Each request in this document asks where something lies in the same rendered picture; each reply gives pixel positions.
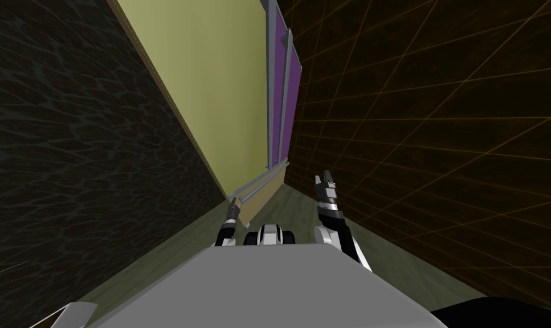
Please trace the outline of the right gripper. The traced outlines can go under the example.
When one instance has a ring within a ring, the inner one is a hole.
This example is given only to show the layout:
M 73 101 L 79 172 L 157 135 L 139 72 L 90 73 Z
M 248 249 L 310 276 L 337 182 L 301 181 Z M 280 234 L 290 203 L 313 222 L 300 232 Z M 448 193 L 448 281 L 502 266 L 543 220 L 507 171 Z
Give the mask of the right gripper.
M 315 188 L 319 202 L 335 202 L 337 200 L 336 185 L 329 170 L 324 170 L 323 179 L 315 176 Z

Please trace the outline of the tan flat panel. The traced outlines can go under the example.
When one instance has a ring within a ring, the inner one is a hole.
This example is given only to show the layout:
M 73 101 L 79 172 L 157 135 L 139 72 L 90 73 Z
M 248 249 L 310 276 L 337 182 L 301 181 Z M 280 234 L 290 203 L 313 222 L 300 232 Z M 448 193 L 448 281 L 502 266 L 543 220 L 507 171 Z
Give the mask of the tan flat panel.
M 284 184 L 286 169 L 287 167 L 259 190 L 248 202 L 241 204 L 241 211 L 238 215 L 238 219 L 245 228 L 250 227 L 253 218 L 266 206 L 281 185 Z

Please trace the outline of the grey long bar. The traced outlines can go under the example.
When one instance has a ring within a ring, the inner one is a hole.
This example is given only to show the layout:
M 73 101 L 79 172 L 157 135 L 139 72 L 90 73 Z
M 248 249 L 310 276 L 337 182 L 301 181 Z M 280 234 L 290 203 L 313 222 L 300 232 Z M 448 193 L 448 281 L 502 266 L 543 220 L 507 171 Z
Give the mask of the grey long bar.
M 259 190 L 261 190 L 268 182 L 273 180 L 274 177 L 276 177 L 276 175 L 288 165 L 288 158 L 283 159 L 282 163 L 279 163 L 268 171 L 261 173 L 251 182 L 227 195 L 227 200 L 230 202 L 232 199 L 237 198 L 240 200 L 241 204 L 248 202 Z

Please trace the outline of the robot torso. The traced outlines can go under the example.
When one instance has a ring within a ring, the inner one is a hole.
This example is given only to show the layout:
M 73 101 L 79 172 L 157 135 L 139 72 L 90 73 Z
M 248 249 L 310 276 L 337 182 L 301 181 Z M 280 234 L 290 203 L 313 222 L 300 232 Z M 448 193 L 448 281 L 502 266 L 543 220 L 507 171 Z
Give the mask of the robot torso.
M 30 328 L 446 328 L 354 260 L 338 234 L 284 244 L 266 225 L 256 242 L 208 247 L 90 325 L 91 302 L 72 302 Z

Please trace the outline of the purple door with grey frame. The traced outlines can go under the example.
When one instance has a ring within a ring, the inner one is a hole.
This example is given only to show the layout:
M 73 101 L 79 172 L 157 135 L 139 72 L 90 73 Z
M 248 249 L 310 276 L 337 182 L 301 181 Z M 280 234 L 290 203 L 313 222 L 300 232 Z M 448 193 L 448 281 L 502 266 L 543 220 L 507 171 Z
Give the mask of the purple door with grey frame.
M 267 166 L 274 171 L 288 160 L 302 66 L 294 34 L 277 0 L 260 0 L 266 19 Z

